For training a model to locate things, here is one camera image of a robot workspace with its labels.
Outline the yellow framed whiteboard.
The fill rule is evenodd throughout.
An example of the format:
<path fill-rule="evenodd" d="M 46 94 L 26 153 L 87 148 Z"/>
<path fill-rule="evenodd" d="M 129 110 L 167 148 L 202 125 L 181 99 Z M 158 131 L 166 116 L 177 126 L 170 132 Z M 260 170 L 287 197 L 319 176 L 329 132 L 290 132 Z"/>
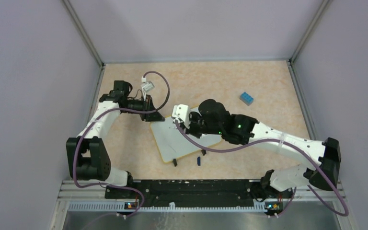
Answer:
<path fill-rule="evenodd" d="M 164 163 L 176 163 L 182 157 L 201 151 L 183 137 L 171 116 L 163 122 L 151 122 L 150 128 Z"/>

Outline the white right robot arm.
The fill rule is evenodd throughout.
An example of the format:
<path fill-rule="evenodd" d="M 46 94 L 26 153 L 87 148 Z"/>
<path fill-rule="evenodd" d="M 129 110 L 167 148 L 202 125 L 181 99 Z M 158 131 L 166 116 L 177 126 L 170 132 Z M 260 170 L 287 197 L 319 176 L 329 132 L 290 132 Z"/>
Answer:
<path fill-rule="evenodd" d="M 266 172 L 260 183 L 267 197 L 303 185 L 325 191 L 337 188 L 341 152 L 339 141 L 334 138 L 319 141 L 287 134 L 256 118 L 231 114 L 213 99 L 203 101 L 196 112 L 187 105 L 177 105 L 173 115 L 185 138 L 220 135 L 226 142 L 236 145 L 229 152 L 258 146 L 299 162 L 287 169 Z"/>

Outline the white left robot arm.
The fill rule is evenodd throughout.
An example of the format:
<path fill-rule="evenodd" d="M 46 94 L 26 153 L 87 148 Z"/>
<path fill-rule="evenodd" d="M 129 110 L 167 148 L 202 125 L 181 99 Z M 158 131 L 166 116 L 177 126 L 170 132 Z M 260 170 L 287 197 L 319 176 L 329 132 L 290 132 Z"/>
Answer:
<path fill-rule="evenodd" d="M 84 187 L 80 181 L 90 181 L 94 185 L 116 186 L 116 192 L 123 198 L 133 195 L 135 186 L 128 181 L 129 172 L 111 165 L 104 139 L 121 113 L 138 114 L 145 122 L 165 120 L 148 94 L 154 87 L 151 81 L 144 81 L 142 95 L 135 99 L 130 97 L 132 85 L 117 80 L 113 89 L 100 97 L 98 107 L 84 130 L 66 142 L 69 173 L 77 187 Z"/>

